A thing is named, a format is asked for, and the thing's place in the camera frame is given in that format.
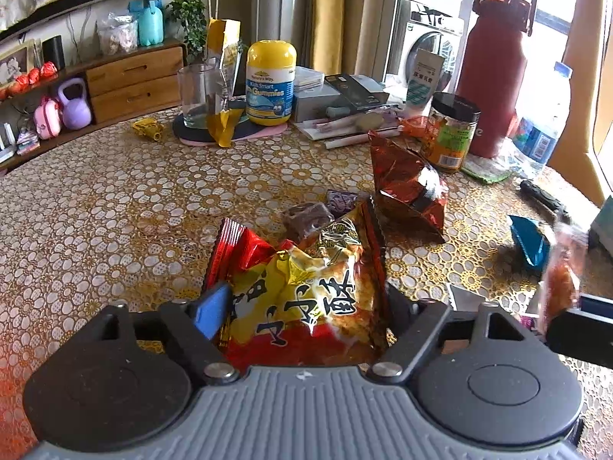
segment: metal screw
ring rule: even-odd
[[[204,374],[209,378],[214,379],[227,379],[234,375],[234,367],[229,363],[210,363],[204,367]]]
[[[379,377],[397,377],[402,373],[402,367],[390,361],[380,361],[372,367],[373,373]]]

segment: lace tablecloth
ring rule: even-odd
[[[157,113],[171,121],[176,110]],[[513,179],[485,186],[446,177],[443,245],[388,225],[387,271],[411,297],[444,300],[452,282],[525,309],[538,279],[520,268],[507,214],[538,216]],[[541,184],[590,222],[597,210],[547,169]],[[169,129],[160,143],[123,122],[39,156],[0,179],[0,459],[35,442],[21,407],[30,374],[114,299],[151,310],[200,292],[223,216],[275,241],[281,212],[326,190],[373,190],[368,145],[327,151],[293,128],[231,149],[190,148]],[[612,297],[613,268],[590,253],[585,288]],[[582,451],[613,458],[613,372],[568,361],[585,391]]]

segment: plastic water bottle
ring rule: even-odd
[[[542,79],[542,92],[526,106],[522,121],[513,137],[514,170],[523,178],[533,179],[548,163],[568,120],[571,103],[569,79],[572,69],[556,62],[551,74]]]

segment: picture frame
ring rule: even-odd
[[[36,41],[27,39],[0,55],[0,88],[8,86],[21,74],[36,66]]]

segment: turquoise bottle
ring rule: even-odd
[[[145,0],[139,16],[139,44],[149,46],[164,41],[164,18],[155,0]]]

